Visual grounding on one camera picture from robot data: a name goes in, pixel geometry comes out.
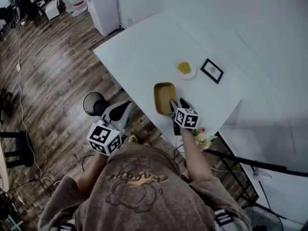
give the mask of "cable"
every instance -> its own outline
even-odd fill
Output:
[[[174,154],[173,154],[173,160],[175,160],[175,152],[176,151],[178,151],[179,152],[179,148],[182,146],[182,145],[180,145],[180,146],[178,146],[177,148],[175,148],[175,150],[174,150]]]
[[[48,197],[51,197],[52,192],[51,192],[49,186],[48,186],[44,181],[42,181],[42,182],[45,184],[45,186],[47,187],[47,188],[45,188],[44,185],[43,185],[43,183],[42,183],[40,180],[38,180],[38,181],[39,181],[41,187],[44,189],[45,194],[46,194]]]
[[[84,167],[83,167],[83,164],[84,164],[84,162],[85,162],[85,159],[87,158],[87,157],[89,157],[89,156],[94,156],[94,154],[91,154],[91,155],[86,155],[86,156],[84,156],[83,157],[83,159],[82,159],[82,170],[83,170],[83,172],[85,172],[85,169],[84,169]]]
[[[215,169],[215,168],[213,168],[213,167],[210,167],[212,170],[215,170],[215,171],[218,171],[218,172],[228,172],[228,173],[230,173],[230,171],[228,171],[228,170],[218,170],[218,169]],[[243,172],[240,172],[240,171],[233,171],[234,173],[240,173],[240,174],[243,174],[243,175],[247,175],[247,174],[245,174],[245,173],[243,173]]]
[[[10,192],[10,191],[13,191],[13,190],[16,190],[17,188],[20,188],[21,186],[23,186],[23,185],[26,185],[26,184],[28,184],[28,183],[30,183],[30,182],[34,182],[34,181],[37,181],[38,179],[32,179],[32,180],[29,180],[29,181],[27,181],[27,182],[25,182],[25,183],[23,183],[23,184],[21,184],[21,185],[19,185],[18,187],[15,187],[15,184],[14,184],[14,188],[12,188],[12,189],[9,189],[7,192]]]
[[[60,183],[60,180],[59,180],[59,181],[56,181],[55,183],[53,183],[53,180],[50,179],[50,178],[48,178],[48,177],[44,177],[44,178],[41,179],[41,180],[43,181],[44,179],[49,179],[49,180],[52,182],[53,185],[55,185],[55,184],[57,184],[57,183]]]
[[[17,192],[17,189],[16,189],[16,188],[15,188],[15,191],[16,191],[16,193],[17,193],[17,196],[18,196],[18,199],[20,200],[20,202],[21,202],[22,204],[24,204],[24,202],[22,201],[22,199],[21,199],[20,196],[18,195],[18,192]],[[33,201],[37,202],[37,204],[39,205],[39,207],[41,207],[41,208],[43,209],[43,207],[39,204],[38,201],[36,201],[34,198],[32,198],[24,189],[23,189],[23,191],[24,191],[25,194],[27,194]]]
[[[31,149],[31,151],[32,151],[32,153],[33,153],[33,161],[34,161],[35,165],[38,167],[38,169],[39,169],[39,171],[40,171],[40,178],[42,178],[42,170],[40,169],[40,167],[38,166],[38,164],[37,164],[36,161],[35,161],[35,154],[34,154],[34,151],[33,151],[33,149],[31,148],[30,143],[29,143],[29,139],[28,139],[28,128],[27,128],[27,126],[26,126],[26,124],[25,124],[25,121],[24,121],[24,108],[23,108],[23,105],[22,105],[22,103],[21,103],[21,98],[22,98],[22,96],[23,96],[23,89],[22,89],[21,86],[20,86],[21,77],[22,77],[22,70],[21,70],[21,66],[20,66],[20,55],[21,55],[20,43],[21,43],[21,37],[22,37],[22,35],[23,35],[23,34],[21,34],[21,35],[20,35],[20,38],[19,38],[19,57],[18,57],[18,65],[19,65],[19,68],[20,68],[20,77],[19,77],[18,87],[19,87],[20,92],[21,92],[21,93],[20,93],[20,98],[19,98],[19,103],[20,103],[20,107],[21,107],[21,109],[22,109],[22,122],[23,122],[23,124],[24,124],[24,126],[25,126],[25,128],[26,128],[26,139],[27,139],[27,143],[28,143],[28,146],[30,147],[30,149]],[[48,178],[48,177],[44,177],[44,178],[42,178],[42,180],[43,180],[43,179],[49,179],[49,180],[51,180],[53,185],[59,183],[59,181],[53,183],[53,180],[50,179],[50,178]]]

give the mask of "trash can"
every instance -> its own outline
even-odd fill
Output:
[[[98,92],[89,93],[83,101],[84,111],[91,116],[102,116],[108,106],[108,101]]]

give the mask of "chair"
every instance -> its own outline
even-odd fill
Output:
[[[25,165],[31,167],[34,162],[33,145],[26,132],[0,132],[0,138],[16,138],[15,146],[16,150],[12,152],[3,152],[4,157],[18,156],[19,159],[15,161],[6,162],[6,167],[16,167]]]
[[[25,7],[25,12],[28,15],[28,20],[34,21],[35,26],[37,26],[35,19],[38,16],[40,16],[39,12],[41,12],[42,14],[44,14],[47,17],[45,11],[43,11],[42,8],[38,6],[38,2],[41,2],[41,1],[44,1],[45,3],[47,3],[50,0],[36,0],[33,3],[31,3],[31,4],[29,4],[28,6]]]
[[[1,111],[3,110],[3,112],[8,116],[11,117],[11,98],[12,98],[12,94],[10,92],[6,93],[5,89],[1,90],[1,96],[0,96],[0,123],[3,124],[3,120],[1,120]]]

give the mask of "sleeve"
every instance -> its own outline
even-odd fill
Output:
[[[241,226],[239,229],[251,230],[249,217],[232,198],[217,177],[213,176],[207,180],[195,180],[190,183],[190,187],[198,193],[204,203],[215,212],[216,221],[219,221],[218,219],[220,218],[218,213],[224,210],[231,219],[235,220],[236,225]]]
[[[54,230],[55,227],[71,221],[74,212],[86,199],[79,193],[77,183],[72,178],[64,176],[44,208],[38,221],[38,230]]]

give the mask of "yellow food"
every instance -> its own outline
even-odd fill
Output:
[[[184,75],[189,74],[191,72],[191,68],[189,67],[188,62],[180,63],[178,66],[178,70]]]

